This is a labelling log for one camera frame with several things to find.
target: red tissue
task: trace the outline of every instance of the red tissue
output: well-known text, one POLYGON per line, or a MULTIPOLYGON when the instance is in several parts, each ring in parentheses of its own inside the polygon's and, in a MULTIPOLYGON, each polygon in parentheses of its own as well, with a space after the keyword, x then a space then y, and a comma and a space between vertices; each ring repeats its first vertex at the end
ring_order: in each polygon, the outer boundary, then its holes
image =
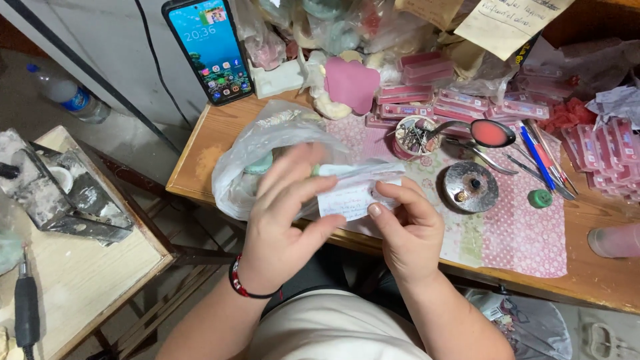
POLYGON ((572 97, 566 104, 555 105, 552 116, 548 120, 538 121, 538 126, 544 131, 552 133, 555 130, 579 124, 595 124, 597 115, 584 107, 586 103, 586 101, 572 97))

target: white shirt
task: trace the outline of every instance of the white shirt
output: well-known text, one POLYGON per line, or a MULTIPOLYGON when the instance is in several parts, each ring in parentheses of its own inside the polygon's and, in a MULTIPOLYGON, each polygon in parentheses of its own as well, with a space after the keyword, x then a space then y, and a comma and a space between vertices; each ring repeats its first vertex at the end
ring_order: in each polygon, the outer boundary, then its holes
POLYGON ((262 319, 247 359, 431 360, 416 328, 340 290, 304 293, 262 319))

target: phone wallpaper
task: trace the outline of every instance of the phone wallpaper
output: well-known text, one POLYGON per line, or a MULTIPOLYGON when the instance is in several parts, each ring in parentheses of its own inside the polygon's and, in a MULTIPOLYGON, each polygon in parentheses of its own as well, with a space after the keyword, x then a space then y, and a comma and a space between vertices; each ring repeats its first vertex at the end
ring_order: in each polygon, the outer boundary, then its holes
POLYGON ((222 0, 173 10, 169 19, 215 102, 251 91, 249 75, 222 0))

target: round metal lid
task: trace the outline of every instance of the round metal lid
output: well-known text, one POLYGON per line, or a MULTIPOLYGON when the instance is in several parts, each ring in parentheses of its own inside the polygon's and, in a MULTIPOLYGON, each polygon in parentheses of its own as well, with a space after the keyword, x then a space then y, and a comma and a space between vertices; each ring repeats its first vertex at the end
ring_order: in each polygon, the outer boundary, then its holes
POLYGON ((498 182, 473 161, 451 165, 445 173, 444 190, 451 204, 469 213, 487 211, 498 201, 498 182))

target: plastic water bottle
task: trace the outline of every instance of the plastic water bottle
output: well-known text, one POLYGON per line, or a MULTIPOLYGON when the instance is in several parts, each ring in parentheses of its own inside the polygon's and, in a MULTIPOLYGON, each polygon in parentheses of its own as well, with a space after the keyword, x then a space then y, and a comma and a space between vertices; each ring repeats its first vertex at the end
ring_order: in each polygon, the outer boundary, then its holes
POLYGON ((34 75, 42 95, 62 105, 80 120, 101 124, 111 113, 107 104, 91 96, 72 80, 42 71, 33 64, 27 65, 27 70, 34 75))

